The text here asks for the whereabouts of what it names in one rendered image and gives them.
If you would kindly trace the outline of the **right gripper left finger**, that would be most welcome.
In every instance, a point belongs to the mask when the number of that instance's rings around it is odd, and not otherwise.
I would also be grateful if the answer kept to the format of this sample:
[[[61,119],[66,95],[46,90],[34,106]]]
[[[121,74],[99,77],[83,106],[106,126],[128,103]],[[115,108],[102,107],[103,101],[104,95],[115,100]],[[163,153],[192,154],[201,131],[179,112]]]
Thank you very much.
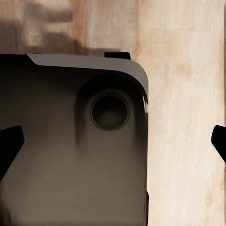
[[[0,181],[24,144],[20,125],[0,130]]]

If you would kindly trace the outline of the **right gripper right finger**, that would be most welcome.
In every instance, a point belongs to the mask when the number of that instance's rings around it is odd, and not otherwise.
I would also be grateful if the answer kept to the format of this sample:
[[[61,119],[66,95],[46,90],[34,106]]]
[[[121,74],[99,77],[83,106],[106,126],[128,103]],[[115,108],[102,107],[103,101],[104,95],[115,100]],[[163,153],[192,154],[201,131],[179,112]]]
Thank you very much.
[[[226,127],[216,125],[212,132],[211,142],[226,163]]]

